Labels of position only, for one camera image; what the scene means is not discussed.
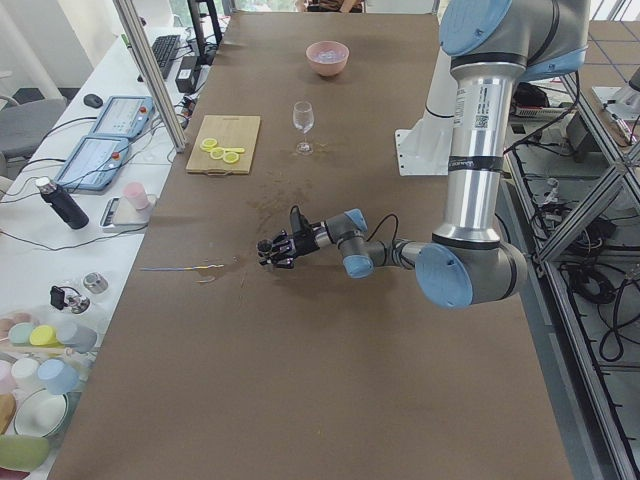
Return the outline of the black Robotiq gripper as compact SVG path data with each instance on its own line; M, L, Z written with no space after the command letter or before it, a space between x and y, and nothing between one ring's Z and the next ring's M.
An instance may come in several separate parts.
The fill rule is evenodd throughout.
M259 264L267 270L293 269L296 256L305 256L330 244L325 223L292 226L292 233L281 230L267 241L270 250L289 252L258 252Z

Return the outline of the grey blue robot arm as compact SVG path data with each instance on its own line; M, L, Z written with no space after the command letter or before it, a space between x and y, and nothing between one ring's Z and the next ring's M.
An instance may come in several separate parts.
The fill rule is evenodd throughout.
M292 209L290 229L259 242L261 265L290 268L298 257L333 244L349 276L364 278L390 265L411 270L424 295L444 308L515 294L526 261L493 227L511 98L523 80L580 68L588 19L585 1L451 2L439 42L457 91L444 220L430 241L368 241L357 209L316 223Z

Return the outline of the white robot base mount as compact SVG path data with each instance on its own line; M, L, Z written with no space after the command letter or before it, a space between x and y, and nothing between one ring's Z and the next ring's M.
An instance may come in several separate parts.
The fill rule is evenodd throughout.
M457 82L450 74L451 57L438 56L423 116L411 129L395 131L401 176L441 176L448 173Z

